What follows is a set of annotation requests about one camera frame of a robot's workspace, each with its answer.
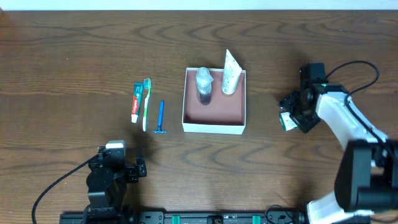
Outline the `green white soap box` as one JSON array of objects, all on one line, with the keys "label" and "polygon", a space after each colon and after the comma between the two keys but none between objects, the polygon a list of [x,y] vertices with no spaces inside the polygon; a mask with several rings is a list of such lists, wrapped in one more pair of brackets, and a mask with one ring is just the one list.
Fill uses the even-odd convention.
[{"label": "green white soap box", "polygon": [[298,128],[293,119],[290,117],[290,113],[288,111],[282,112],[279,115],[279,119],[284,131],[290,131]]}]

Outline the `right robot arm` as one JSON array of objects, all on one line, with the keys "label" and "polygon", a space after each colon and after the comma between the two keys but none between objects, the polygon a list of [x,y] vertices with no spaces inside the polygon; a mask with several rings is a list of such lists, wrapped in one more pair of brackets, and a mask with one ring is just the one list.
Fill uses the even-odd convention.
[{"label": "right robot arm", "polygon": [[303,133],[326,122],[344,154],[334,190],[289,213],[284,223],[370,223],[375,213],[397,209],[397,141],[378,130],[360,112],[352,92],[331,84],[323,63],[300,69],[300,90],[279,102],[285,130],[292,121]]}]

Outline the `blue disposable razor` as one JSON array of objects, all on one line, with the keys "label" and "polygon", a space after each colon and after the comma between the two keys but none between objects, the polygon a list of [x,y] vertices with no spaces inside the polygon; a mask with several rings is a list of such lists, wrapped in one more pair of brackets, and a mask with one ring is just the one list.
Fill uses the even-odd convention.
[{"label": "blue disposable razor", "polygon": [[157,129],[153,130],[154,134],[165,134],[166,133],[166,130],[162,129],[163,117],[164,117],[164,101],[162,100],[159,105]]}]

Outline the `green white toothbrush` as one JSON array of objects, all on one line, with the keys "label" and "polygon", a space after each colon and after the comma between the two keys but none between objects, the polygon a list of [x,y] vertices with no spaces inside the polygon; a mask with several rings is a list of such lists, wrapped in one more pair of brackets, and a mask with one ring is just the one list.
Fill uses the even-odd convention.
[{"label": "green white toothbrush", "polygon": [[152,89],[151,78],[146,78],[144,80],[144,88],[147,90],[147,95],[144,99],[144,115],[143,115],[143,120],[142,120],[142,129],[144,132],[146,132],[147,131],[147,109],[148,109],[149,99],[150,99],[150,94],[151,94],[151,89]]}]

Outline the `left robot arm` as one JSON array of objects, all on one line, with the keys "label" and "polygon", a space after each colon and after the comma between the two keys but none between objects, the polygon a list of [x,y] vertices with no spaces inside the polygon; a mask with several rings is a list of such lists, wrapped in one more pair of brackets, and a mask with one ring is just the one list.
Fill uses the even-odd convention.
[{"label": "left robot arm", "polygon": [[89,162],[91,173],[86,179],[90,213],[87,222],[132,223],[134,212],[123,205],[127,184],[147,176],[144,158],[127,165],[125,148],[99,147],[97,158]]}]

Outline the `Colgate toothpaste tube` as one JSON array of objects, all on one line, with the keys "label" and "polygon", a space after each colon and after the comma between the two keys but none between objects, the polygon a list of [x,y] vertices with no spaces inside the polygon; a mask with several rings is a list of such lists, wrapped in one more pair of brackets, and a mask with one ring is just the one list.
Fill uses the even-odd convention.
[{"label": "Colgate toothpaste tube", "polygon": [[133,96],[133,101],[132,101],[132,111],[131,111],[131,122],[132,123],[137,123],[137,121],[138,121],[143,92],[144,92],[144,83],[143,82],[135,82],[134,83],[134,96]]}]

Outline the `white lotion tube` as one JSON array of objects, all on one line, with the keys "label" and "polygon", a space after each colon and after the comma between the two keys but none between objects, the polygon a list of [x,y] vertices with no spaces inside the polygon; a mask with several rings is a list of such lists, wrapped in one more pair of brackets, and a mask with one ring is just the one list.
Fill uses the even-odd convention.
[{"label": "white lotion tube", "polygon": [[225,95],[234,94],[241,72],[241,66],[232,56],[231,52],[227,49],[224,61],[223,80],[221,85],[221,91]]}]

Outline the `white open cardboard box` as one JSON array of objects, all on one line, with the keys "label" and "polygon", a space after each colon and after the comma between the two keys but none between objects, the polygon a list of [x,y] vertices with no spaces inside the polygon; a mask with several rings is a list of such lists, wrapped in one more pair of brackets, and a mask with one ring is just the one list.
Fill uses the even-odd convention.
[{"label": "white open cardboard box", "polygon": [[221,91],[223,70],[211,68],[213,77],[210,103],[197,97],[197,68],[187,68],[182,106],[182,126],[186,133],[239,134],[246,127],[246,72],[242,71],[236,91],[225,96]]}]

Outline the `clear pump bottle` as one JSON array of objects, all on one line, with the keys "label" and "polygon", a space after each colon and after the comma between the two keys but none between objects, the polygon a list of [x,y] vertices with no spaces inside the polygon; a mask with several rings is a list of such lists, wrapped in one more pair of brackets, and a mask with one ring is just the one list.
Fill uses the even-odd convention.
[{"label": "clear pump bottle", "polygon": [[210,75],[210,71],[201,67],[197,70],[195,75],[195,83],[197,88],[197,97],[201,104],[209,105],[211,101],[213,78]]}]

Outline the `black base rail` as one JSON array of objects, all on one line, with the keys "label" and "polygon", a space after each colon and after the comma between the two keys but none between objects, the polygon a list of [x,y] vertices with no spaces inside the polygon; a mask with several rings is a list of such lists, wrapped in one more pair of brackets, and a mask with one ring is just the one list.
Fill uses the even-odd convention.
[{"label": "black base rail", "polygon": [[167,213],[141,212],[131,218],[95,218],[92,214],[64,213],[61,224],[79,223],[142,223],[142,224],[305,224],[303,212],[271,210],[264,213]]}]

